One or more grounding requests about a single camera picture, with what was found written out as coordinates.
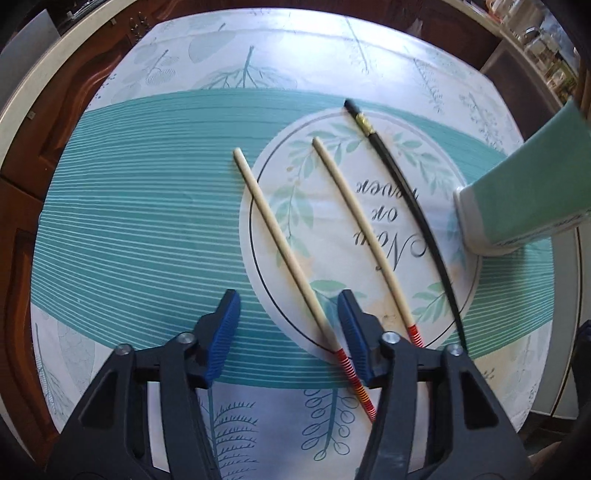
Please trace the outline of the green utensil holder box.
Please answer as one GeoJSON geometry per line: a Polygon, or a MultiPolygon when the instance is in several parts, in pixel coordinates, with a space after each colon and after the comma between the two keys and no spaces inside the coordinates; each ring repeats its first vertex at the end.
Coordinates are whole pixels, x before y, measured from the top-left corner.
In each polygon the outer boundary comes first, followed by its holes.
{"type": "Polygon", "coordinates": [[[590,122],[570,100],[504,161],[454,193],[465,246],[501,256],[590,218],[590,122]]]}

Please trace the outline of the leaf patterned teal tablecloth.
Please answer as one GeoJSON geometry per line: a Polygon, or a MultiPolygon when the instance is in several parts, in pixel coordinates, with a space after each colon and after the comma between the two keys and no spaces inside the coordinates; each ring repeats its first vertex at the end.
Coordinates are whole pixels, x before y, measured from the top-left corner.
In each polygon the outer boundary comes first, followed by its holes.
{"type": "MultiPolygon", "coordinates": [[[[222,476],[353,478],[370,422],[232,158],[242,149],[329,319],[349,289],[401,330],[363,233],[311,144],[322,140],[355,193],[360,180],[384,179],[346,99],[427,132],[462,186],[523,141],[478,70],[355,18],[192,15],[157,25],[125,56],[76,126],[40,215],[32,334],[57,428],[115,345],[164,343],[233,289],[238,330],[221,378],[198,395],[222,476]]],[[[377,201],[356,198],[370,220],[377,201]]],[[[476,258],[469,353],[521,428],[549,348],[552,246],[476,258]]]]}

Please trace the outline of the bamboo chopstick red end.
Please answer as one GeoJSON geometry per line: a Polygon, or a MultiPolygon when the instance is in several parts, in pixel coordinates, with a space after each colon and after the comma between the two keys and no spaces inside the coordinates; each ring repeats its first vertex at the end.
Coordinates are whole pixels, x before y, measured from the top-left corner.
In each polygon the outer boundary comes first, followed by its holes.
{"type": "Polygon", "coordinates": [[[349,385],[352,386],[353,392],[356,394],[356,399],[360,401],[363,411],[365,411],[370,423],[374,423],[377,416],[377,409],[370,399],[366,388],[363,387],[360,378],[356,375],[356,372],[353,369],[353,364],[351,360],[349,360],[345,349],[342,347],[342,344],[339,343],[338,337],[335,335],[334,329],[332,329],[328,318],[325,316],[325,311],[322,310],[322,306],[320,301],[318,301],[318,298],[315,296],[314,290],[311,289],[311,285],[308,284],[308,279],[304,275],[304,271],[301,270],[301,266],[298,264],[293,250],[291,250],[288,245],[287,239],[284,237],[280,225],[277,223],[273,211],[270,209],[270,205],[263,196],[263,191],[260,189],[256,177],[253,175],[249,163],[246,161],[245,155],[243,155],[240,148],[235,148],[232,151],[232,157],[235,160],[238,170],[242,174],[242,178],[245,180],[246,187],[249,188],[249,192],[252,194],[252,199],[254,203],[256,203],[256,207],[259,208],[259,213],[263,217],[263,222],[266,224],[271,238],[273,238],[274,243],[276,243],[277,250],[279,250],[281,257],[283,257],[283,261],[286,263],[287,269],[290,271],[290,275],[293,277],[295,285],[297,285],[298,291],[301,292],[301,296],[304,298],[308,310],[311,311],[311,316],[315,319],[318,329],[321,330],[322,335],[324,335],[325,340],[328,342],[329,348],[335,353],[335,358],[338,360],[342,371],[345,373],[346,378],[349,381],[349,385]]]}
{"type": "Polygon", "coordinates": [[[375,260],[380,267],[381,273],[384,277],[384,280],[386,281],[386,284],[388,285],[391,295],[393,296],[394,303],[398,308],[410,339],[416,346],[424,347],[425,344],[423,338],[415,318],[410,310],[401,284],[396,275],[394,275],[394,270],[389,264],[388,258],[373,231],[370,221],[366,217],[365,213],[363,213],[361,204],[358,200],[356,200],[356,195],[353,193],[352,189],[349,188],[346,178],[344,175],[342,175],[341,171],[339,171],[337,163],[335,163],[335,160],[332,159],[332,155],[329,154],[329,151],[325,148],[322,140],[318,138],[318,136],[315,136],[311,140],[311,144],[314,146],[315,151],[317,151],[322,162],[325,164],[325,167],[327,167],[329,174],[331,174],[332,179],[335,181],[335,185],[337,185],[339,192],[342,194],[342,198],[344,198],[349,210],[356,220],[356,223],[358,223],[363,233],[363,237],[365,237],[370,247],[370,251],[372,251],[375,260]]]}

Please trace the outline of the black chopstick gold band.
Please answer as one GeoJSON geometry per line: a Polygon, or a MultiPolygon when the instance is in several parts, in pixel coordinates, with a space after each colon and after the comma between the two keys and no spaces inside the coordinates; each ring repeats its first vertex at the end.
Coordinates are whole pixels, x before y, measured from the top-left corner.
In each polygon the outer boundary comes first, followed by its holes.
{"type": "Polygon", "coordinates": [[[466,346],[464,317],[474,296],[480,262],[463,245],[453,193],[464,183],[451,156],[427,132],[382,112],[344,103],[365,137],[384,179],[360,180],[356,193],[377,201],[370,220],[398,276],[418,274],[407,295],[414,321],[436,345],[451,335],[466,346]]]}

